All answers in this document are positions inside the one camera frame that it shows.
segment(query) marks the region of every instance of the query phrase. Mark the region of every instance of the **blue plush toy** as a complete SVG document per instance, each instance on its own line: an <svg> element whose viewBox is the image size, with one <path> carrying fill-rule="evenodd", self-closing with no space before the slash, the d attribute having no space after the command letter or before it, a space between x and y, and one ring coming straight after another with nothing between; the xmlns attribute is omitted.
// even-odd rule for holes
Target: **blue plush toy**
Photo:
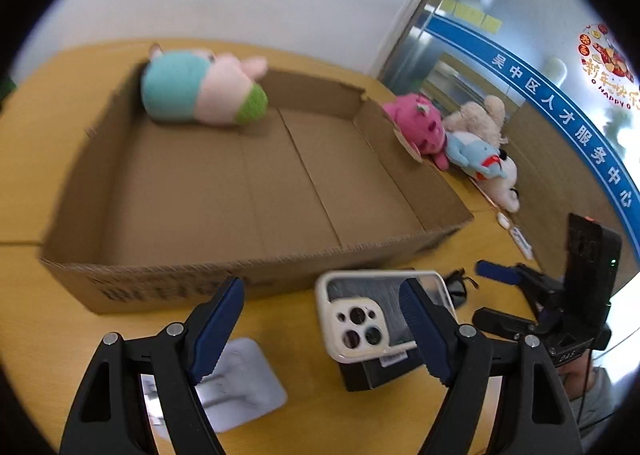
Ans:
<svg viewBox="0 0 640 455"><path fill-rule="evenodd" d="M470 132L447 132L445 154L474 179L507 177L500 164L500 150Z"/></svg>

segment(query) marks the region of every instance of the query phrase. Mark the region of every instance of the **stuffed animal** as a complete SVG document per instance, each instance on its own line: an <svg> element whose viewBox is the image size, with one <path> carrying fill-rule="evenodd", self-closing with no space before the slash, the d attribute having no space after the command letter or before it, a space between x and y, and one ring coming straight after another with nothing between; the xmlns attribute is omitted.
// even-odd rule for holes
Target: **stuffed animal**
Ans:
<svg viewBox="0 0 640 455"><path fill-rule="evenodd" d="M506 142L500 135L503 124L504 103L497 96L487 96L484 109L469 101L442 121L447 132L471 132L494 148Z"/></svg>
<svg viewBox="0 0 640 455"><path fill-rule="evenodd" d="M267 73L265 58L238 60L207 50L149 50L142 75L142 104L159 122L198 121L242 125L261 118L267 96L255 80Z"/></svg>
<svg viewBox="0 0 640 455"><path fill-rule="evenodd" d="M500 159L500 164L506 176L478 180L478 186L498 206L509 213L515 213L520 209L518 191L514 188L518 179L518 169L511 158Z"/></svg>
<svg viewBox="0 0 640 455"><path fill-rule="evenodd" d="M393 103L386 103L383 109L418 154L432 156L441 170L449 167L444 154L447 135L442 127L442 117L428 98L406 94L398 96Z"/></svg>
<svg viewBox="0 0 640 455"><path fill-rule="evenodd" d="M470 132L447 132L445 153L449 161L474 179L507 176L500 164L500 150Z"/></svg>

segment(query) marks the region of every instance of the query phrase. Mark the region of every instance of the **cardboard box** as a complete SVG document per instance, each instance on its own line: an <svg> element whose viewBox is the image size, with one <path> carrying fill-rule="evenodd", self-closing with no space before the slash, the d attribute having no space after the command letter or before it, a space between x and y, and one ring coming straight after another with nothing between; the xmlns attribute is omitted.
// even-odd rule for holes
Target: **cardboard box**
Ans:
<svg viewBox="0 0 640 455"><path fill-rule="evenodd" d="M266 117L159 125L136 67L71 170L41 261L98 313L193 305L233 274L249 296L376 267L472 219L354 86L271 70Z"/></svg>

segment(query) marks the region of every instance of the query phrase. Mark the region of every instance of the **blue strip with chinese text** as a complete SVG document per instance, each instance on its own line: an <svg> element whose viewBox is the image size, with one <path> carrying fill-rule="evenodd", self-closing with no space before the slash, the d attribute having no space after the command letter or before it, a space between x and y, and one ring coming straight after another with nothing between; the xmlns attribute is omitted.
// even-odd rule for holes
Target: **blue strip with chinese text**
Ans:
<svg viewBox="0 0 640 455"><path fill-rule="evenodd" d="M558 87L504 47L453 20L433 15L425 31L485 66L542 112L591 168L618 213L640 261L640 194L620 157Z"/></svg>

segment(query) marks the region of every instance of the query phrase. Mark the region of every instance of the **beige plush toy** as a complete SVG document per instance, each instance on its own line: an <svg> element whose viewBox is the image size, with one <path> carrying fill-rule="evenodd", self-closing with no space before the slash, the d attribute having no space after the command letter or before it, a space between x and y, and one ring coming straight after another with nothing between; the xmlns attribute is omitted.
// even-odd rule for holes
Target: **beige plush toy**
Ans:
<svg viewBox="0 0 640 455"><path fill-rule="evenodd" d="M506 143L501 135L504 124L504 103L497 96L489 95L484 99L484 108L473 101L449 114L442 124L447 132L470 132L494 148Z"/></svg>

